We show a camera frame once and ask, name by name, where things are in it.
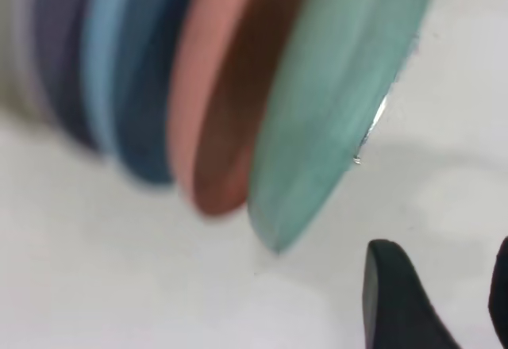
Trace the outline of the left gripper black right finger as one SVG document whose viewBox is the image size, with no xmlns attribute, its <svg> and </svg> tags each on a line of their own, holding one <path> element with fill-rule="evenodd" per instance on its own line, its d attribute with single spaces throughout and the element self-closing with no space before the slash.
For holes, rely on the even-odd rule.
<svg viewBox="0 0 508 349">
<path fill-rule="evenodd" d="M 495 333 L 503 348 L 508 344 L 508 243 L 505 238 L 496 255 L 491 278 L 488 309 Z"/>
</svg>

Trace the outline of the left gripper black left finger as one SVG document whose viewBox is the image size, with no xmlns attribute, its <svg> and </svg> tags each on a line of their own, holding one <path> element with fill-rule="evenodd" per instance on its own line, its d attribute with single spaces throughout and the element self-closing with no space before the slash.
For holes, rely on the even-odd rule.
<svg viewBox="0 0 508 349">
<path fill-rule="evenodd" d="M 371 240 L 362 291 L 366 348 L 458 348 L 409 256 L 390 240 Z"/>
</svg>

